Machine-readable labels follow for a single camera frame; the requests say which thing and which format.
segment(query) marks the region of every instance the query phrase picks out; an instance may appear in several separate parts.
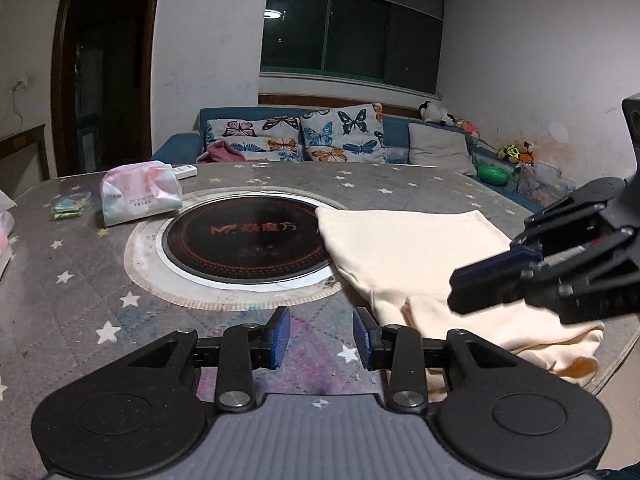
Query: gray star-patterned tablecloth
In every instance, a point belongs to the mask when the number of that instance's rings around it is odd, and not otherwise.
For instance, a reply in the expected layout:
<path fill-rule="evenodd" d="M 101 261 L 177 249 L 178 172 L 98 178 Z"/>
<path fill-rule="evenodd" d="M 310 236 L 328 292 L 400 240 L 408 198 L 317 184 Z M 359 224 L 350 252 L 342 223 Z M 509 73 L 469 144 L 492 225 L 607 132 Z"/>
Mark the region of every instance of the gray star-patterned tablecloth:
<path fill-rule="evenodd" d="M 45 470 L 30 434 L 36 405 L 61 386 L 177 328 L 220 335 L 235 324 L 265 322 L 271 311 L 212 312 L 176 306 L 136 286 L 123 266 L 136 223 L 103 229 L 102 174 L 49 180 L 17 199 L 12 209 L 15 257 L 0 280 L 0 479 L 33 479 Z M 239 186 L 306 190 L 349 209 L 462 213 L 479 209 L 513 237 L 529 215 L 477 182 L 438 168 L 375 164 L 270 162 L 200 164 L 184 192 Z M 81 218 L 52 221 L 50 204 L 91 191 Z M 346 288 L 324 300 L 292 307 L 291 338 L 282 368 L 254 373 L 257 391 L 349 394 L 380 392 L 382 377 L 357 359 L 351 310 L 363 305 Z M 635 341 L 635 317 L 607 322 L 598 350 L 599 377 Z M 203 373 L 198 394 L 211 396 L 215 373 Z"/>

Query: window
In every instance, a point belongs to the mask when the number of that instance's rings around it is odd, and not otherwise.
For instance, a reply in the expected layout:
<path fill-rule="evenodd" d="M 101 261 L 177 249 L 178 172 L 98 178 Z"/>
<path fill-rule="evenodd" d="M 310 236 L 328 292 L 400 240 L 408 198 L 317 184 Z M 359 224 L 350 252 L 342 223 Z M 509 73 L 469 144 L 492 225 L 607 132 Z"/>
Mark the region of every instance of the window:
<path fill-rule="evenodd" d="M 320 70 L 327 0 L 267 0 L 282 15 L 264 20 L 262 66 Z"/>
<path fill-rule="evenodd" d="M 262 70 L 434 93 L 442 20 L 384 0 L 267 0 Z"/>

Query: green bowl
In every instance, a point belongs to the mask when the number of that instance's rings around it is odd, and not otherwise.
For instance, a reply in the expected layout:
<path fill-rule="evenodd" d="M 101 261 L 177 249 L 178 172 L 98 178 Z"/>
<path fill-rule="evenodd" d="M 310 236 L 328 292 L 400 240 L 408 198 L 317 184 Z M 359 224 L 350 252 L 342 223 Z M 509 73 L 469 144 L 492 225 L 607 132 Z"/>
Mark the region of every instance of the green bowl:
<path fill-rule="evenodd" d="M 478 178 L 492 186 L 506 186 L 511 179 L 511 174 L 492 166 L 478 166 Z"/>

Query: robotic hand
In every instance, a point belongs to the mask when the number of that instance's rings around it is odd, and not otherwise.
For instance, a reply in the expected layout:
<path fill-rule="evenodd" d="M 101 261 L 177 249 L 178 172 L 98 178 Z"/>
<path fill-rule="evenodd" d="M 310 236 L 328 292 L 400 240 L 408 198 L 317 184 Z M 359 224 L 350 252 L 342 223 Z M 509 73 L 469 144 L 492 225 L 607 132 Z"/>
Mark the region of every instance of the robotic hand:
<path fill-rule="evenodd" d="M 622 103 L 636 158 L 640 94 Z M 599 178 L 525 220 L 511 250 L 453 272 L 449 307 L 526 300 L 565 324 L 640 312 L 640 178 Z M 584 246 L 556 265 L 545 258 Z"/>

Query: black cooktop surface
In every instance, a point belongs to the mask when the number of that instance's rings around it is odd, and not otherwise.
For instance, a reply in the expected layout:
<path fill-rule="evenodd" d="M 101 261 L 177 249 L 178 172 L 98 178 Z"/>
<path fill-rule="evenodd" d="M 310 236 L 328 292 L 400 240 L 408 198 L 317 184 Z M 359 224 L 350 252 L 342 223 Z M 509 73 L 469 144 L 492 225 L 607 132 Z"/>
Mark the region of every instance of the black cooktop surface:
<path fill-rule="evenodd" d="M 279 196 L 232 197 L 174 219 L 162 246 L 178 267 L 226 283 L 269 283 L 329 263 L 316 206 Z"/>

